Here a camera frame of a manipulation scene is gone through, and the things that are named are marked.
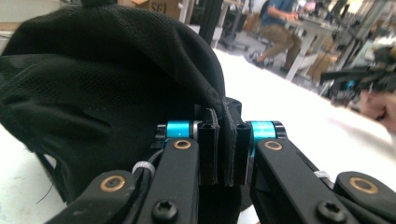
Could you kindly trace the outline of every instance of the black mesh cloth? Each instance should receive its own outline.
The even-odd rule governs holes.
[[[221,118],[225,97],[216,55],[183,23],[87,2],[24,22],[0,57],[0,122],[33,152],[56,159],[51,175],[68,203],[99,174],[131,170],[152,153],[160,121],[194,119],[194,105]],[[225,209],[204,215],[235,222],[240,192],[207,192],[202,202]],[[217,201],[222,192],[234,205]]]

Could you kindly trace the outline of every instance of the white cable tie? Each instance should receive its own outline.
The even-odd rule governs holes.
[[[132,174],[137,170],[137,168],[145,168],[151,172],[151,178],[155,175],[155,167],[148,161],[139,161],[134,165],[132,169]]]
[[[317,178],[328,178],[328,179],[330,179],[330,176],[325,171],[315,171],[314,174],[317,176]]]

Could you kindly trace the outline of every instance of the person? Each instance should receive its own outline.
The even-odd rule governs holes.
[[[300,51],[301,39],[292,31],[287,30],[285,23],[286,21],[296,21],[298,14],[292,12],[294,0],[268,1],[268,8],[262,16],[260,33],[262,37],[274,42],[275,45],[252,61],[256,66],[264,68],[269,59],[287,49],[286,61],[281,70],[288,72]]]
[[[361,113],[396,133],[396,92],[361,92]]]

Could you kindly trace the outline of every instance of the black fabric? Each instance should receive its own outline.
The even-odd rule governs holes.
[[[92,2],[24,22],[0,57],[0,122],[56,159],[52,179],[68,203],[99,174],[152,153],[159,122],[194,119],[194,105],[223,113],[221,67],[200,36],[161,14]],[[239,204],[235,189],[226,191]],[[239,208],[211,200],[224,187],[213,190],[202,202],[223,213],[200,216],[234,223]]]

